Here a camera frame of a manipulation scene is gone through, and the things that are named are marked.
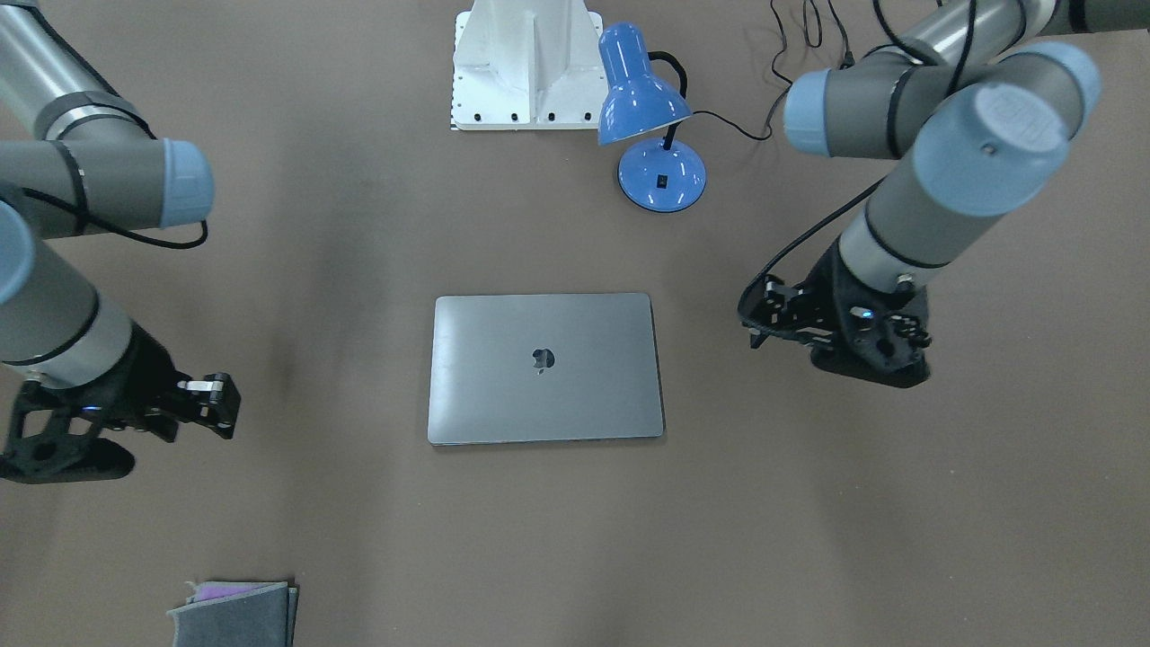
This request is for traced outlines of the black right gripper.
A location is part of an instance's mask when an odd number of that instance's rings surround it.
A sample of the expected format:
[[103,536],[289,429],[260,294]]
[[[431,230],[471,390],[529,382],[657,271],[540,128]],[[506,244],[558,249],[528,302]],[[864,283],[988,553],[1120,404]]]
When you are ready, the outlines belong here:
[[1,475],[24,484],[100,482],[133,470],[130,450],[103,430],[147,431],[175,442],[181,423],[232,439],[241,392],[230,373],[177,371],[168,351],[140,326],[112,371],[83,386],[49,388],[28,380],[13,400]]

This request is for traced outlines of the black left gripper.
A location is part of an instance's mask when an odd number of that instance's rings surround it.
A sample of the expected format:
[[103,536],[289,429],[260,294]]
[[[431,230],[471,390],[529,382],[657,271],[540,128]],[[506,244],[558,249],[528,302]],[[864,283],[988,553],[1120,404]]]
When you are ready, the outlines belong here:
[[808,348],[810,364],[862,382],[912,388],[927,382],[933,342],[927,290],[882,292],[849,271],[833,244],[804,282],[787,284],[764,270],[737,303],[739,322],[758,349],[769,337]]

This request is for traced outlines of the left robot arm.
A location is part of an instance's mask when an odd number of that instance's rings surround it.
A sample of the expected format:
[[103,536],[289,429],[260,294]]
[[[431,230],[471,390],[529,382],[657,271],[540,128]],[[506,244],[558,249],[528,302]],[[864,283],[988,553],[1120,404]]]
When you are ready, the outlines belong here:
[[1060,34],[1147,30],[1147,1],[953,1],[845,69],[802,75],[783,111],[796,151],[890,159],[839,208],[843,230],[800,283],[767,265],[737,315],[752,348],[808,347],[821,371],[927,380],[927,286],[1038,195],[1101,100],[1101,71]]

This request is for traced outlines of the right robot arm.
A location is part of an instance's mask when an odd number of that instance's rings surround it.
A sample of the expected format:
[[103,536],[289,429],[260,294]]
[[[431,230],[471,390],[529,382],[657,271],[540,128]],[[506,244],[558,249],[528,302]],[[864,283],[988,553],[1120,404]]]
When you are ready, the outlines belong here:
[[105,430],[174,442],[182,423],[233,437],[229,373],[190,377],[155,337],[49,247],[115,234],[187,251],[206,241],[215,184],[194,144],[144,116],[66,41],[36,1],[3,1],[3,105],[30,132],[3,143],[3,365],[20,373],[3,479],[122,478],[136,460]]

